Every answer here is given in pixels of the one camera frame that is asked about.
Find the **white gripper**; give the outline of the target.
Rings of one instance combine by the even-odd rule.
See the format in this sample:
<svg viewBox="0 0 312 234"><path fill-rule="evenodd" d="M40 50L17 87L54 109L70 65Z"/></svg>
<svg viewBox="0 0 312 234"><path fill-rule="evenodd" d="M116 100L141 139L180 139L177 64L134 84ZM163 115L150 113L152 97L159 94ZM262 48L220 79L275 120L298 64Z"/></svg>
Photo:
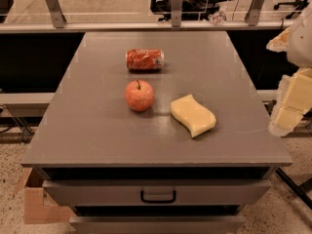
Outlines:
<svg viewBox="0 0 312 234"><path fill-rule="evenodd" d="M290 28L271 39L266 49L276 53L287 51L289 62L298 67L312 67L312 6L305 8ZM299 68L293 76L284 75L276 100L268 131L284 137L312 109L312 69Z"/></svg>

